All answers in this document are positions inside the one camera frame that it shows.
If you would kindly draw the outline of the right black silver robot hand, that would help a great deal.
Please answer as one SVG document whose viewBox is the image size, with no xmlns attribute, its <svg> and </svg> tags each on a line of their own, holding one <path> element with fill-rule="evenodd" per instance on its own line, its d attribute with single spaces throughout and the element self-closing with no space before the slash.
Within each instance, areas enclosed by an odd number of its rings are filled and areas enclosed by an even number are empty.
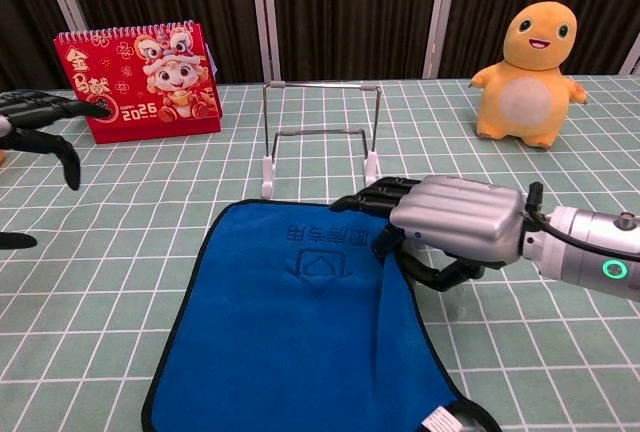
<svg viewBox="0 0 640 432">
<path fill-rule="evenodd" d="M 524 208 L 518 190 L 443 175 L 383 177 L 329 206 L 386 219 L 371 244 L 376 259 L 394 258 L 401 272 L 440 292 L 518 261 Z M 408 243 L 438 249 L 454 261 L 432 268 L 405 249 Z"/>
</svg>

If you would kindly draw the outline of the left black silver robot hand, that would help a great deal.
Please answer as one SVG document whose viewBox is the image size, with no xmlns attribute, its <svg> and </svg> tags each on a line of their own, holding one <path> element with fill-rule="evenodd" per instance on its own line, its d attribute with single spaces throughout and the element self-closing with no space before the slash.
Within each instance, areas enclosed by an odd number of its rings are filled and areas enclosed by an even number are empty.
<svg viewBox="0 0 640 432">
<path fill-rule="evenodd" d="M 81 182 L 80 158 L 73 145 L 60 135 L 41 132 L 60 119 L 84 116 L 106 118 L 110 111 L 78 99 L 69 99 L 37 90 L 13 90 L 1 93 L 1 152 L 18 151 L 55 155 L 63 167 L 64 179 L 71 190 Z"/>
</svg>

